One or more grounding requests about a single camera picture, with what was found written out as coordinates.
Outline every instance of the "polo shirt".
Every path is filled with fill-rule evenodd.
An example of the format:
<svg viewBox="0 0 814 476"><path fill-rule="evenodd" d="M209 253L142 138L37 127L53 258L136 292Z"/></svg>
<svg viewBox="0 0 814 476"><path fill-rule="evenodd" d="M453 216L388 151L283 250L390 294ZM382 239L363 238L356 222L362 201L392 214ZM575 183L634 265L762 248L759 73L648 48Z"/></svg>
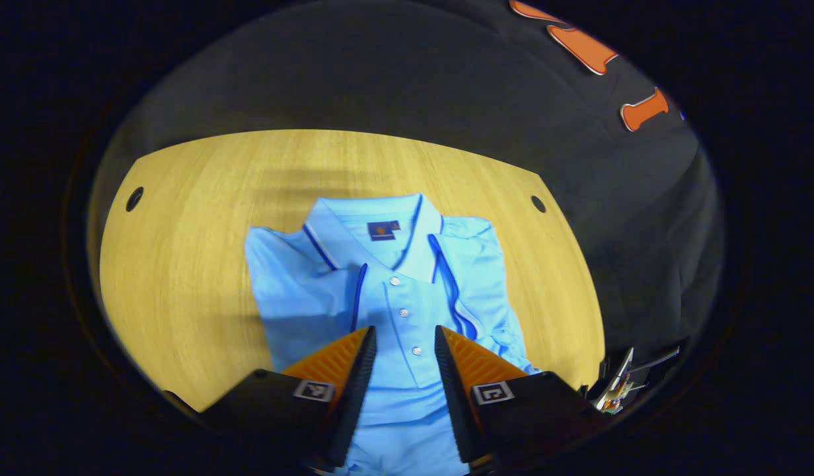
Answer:
<svg viewBox="0 0 814 476"><path fill-rule="evenodd" d="M443 217L422 194L319 198L301 230L255 227L251 287L275 370L367 326L377 355L337 474L465 474L434 349L455 329L528 374L492 224Z"/></svg>

